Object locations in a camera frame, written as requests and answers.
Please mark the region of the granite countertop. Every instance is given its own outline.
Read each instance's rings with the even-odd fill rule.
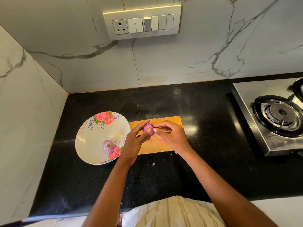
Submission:
[[[293,73],[70,94],[29,219],[88,214],[114,164],[85,163],[74,141],[82,123],[102,111],[118,112],[128,121],[180,116],[192,148],[246,198],[303,195],[303,158],[297,154],[264,157],[230,88],[233,82],[302,76]],[[175,152],[141,155],[127,175],[120,211],[174,195],[210,202],[191,168]]]

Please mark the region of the floral plate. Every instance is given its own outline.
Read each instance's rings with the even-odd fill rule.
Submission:
[[[112,111],[98,113],[86,120],[79,129],[75,141],[77,154],[89,164],[109,163],[120,156],[129,132],[129,123],[123,115]],[[102,147],[105,140],[115,144],[110,152]]]

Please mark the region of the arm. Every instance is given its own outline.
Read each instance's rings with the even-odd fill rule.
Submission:
[[[142,143],[150,139],[148,134],[151,129],[140,136],[137,136],[137,134],[148,122],[149,119],[138,124],[127,135],[123,151],[82,227],[97,227],[100,226],[100,223],[102,223],[102,226],[109,227],[117,225],[127,172],[137,159]]]
[[[184,129],[173,122],[154,125],[163,137],[194,171],[227,226],[277,227],[254,204],[220,177],[189,145]]]

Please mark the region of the onion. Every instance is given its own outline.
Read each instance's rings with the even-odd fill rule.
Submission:
[[[113,148],[114,148],[114,143],[113,143],[113,141],[111,141],[111,140],[105,140],[105,141],[103,142],[103,149],[104,149],[105,151],[110,152]]]
[[[145,124],[143,127],[143,131],[146,131],[149,128],[151,129],[151,132],[148,137],[152,137],[152,135],[154,134],[154,131],[153,131],[154,126],[151,123]]]

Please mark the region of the gas stove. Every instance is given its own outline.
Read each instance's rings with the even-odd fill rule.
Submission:
[[[233,94],[265,156],[303,150],[303,78],[233,84]]]

